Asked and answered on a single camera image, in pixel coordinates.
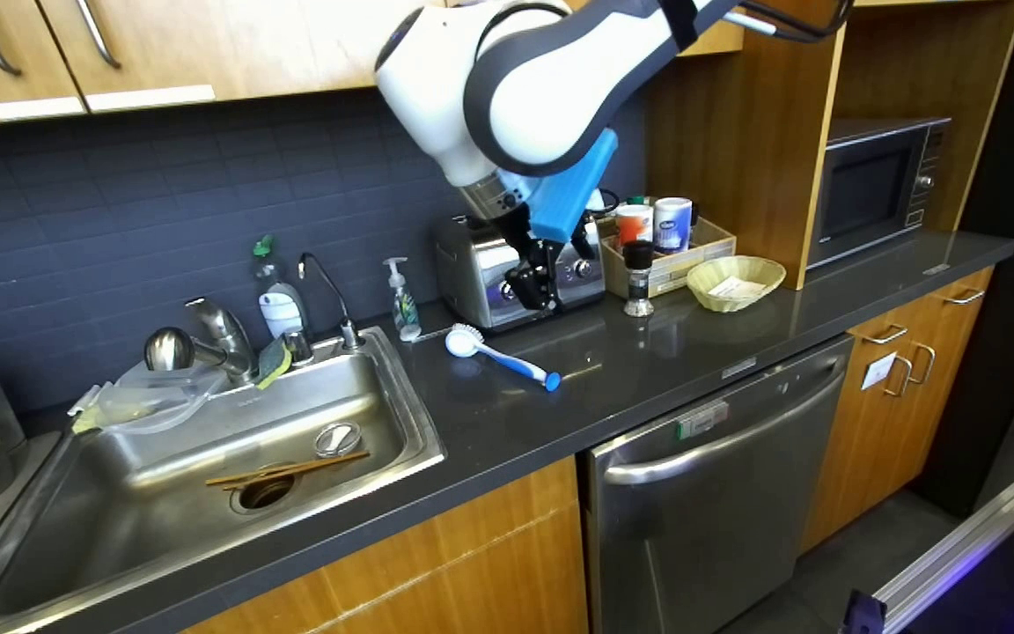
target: microwave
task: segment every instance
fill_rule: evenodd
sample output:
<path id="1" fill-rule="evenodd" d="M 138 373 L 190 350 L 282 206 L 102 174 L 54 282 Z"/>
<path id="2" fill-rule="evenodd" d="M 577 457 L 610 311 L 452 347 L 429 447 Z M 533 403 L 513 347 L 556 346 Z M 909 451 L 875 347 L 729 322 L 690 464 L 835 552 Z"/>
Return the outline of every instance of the microwave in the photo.
<path id="1" fill-rule="evenodd" d="M 810 272 L 922 224 L 946 123 L 946 116 L 831 123 Z"/>

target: dishwasher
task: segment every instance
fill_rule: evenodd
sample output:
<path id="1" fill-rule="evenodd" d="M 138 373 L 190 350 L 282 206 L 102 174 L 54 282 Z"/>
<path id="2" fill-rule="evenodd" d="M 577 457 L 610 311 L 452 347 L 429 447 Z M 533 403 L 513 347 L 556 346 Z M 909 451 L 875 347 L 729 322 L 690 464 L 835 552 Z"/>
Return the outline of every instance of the dishwasher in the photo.
<path id="1" fill-rule="evenodd" d="M 594 634 L 703 634 L 785 585 L 847 336 L 612 435 L 581 457 Z"/>

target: faucet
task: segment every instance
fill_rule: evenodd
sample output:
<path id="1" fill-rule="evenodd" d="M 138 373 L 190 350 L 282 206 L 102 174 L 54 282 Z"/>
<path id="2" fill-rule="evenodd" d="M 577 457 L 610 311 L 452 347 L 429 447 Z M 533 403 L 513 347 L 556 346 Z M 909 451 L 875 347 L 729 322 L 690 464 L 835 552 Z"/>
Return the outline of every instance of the faucet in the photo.
<path id="1" fill-rule="evenodd" d="M 318 261 L 314 252 L 299 252 L 294 273 L 299 273 L 299 282 L 305 282 L 305 286 L 310 286 L 314 278 L 321 278 L 321 282 L 326 286 L 326 292 L 334 296 L 339 314 L 341 314 L 341 327 L 339 327 L 339 332 L 341 332 L 348 350 L 360 350 L 360 332 L 357 332 L 352 311 L 346 307 L 339 286 L 334 286 L 331 273 L 321 267 L 321 261 Z"/>
<path id="2" fill-rule="evenodd" d="M 196 327 L 201 327 L 196 347 L 213 356 L 229 369 L 233 382 L 250 382 L 252 346 L 244 322 L 203 296 L 190 299 L 188 311 L 196 318 Z"/>

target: yellow bowl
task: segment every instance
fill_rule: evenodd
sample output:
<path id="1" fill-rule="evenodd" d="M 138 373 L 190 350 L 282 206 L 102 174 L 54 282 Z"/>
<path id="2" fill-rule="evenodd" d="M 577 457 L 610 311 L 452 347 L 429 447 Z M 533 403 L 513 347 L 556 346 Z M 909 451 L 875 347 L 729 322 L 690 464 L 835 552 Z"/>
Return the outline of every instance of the yellow bowl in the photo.
<path id="1" fill-rule="evenodd" d="M 739 314 L 774 292 L 785 282 L 785 267 L 769 255 L 716 255 L 685 272 L 685 288 L 712 314 Z"/>

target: sink drain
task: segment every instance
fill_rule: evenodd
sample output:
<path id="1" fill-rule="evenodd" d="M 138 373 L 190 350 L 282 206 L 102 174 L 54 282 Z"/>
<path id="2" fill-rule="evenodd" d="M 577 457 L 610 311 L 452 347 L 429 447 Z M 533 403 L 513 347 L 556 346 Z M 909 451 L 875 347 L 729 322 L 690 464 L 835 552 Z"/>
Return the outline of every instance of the sink drain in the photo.
<path id="1" fill-rule="evenodd" d="M 250 483 L 250 484 L 235 490 L 235 508 L 240 509 L 271 508 L 271 503 L 285 500 L 293 494 L 293 484 L 294 484 L 294 476 Z"/>

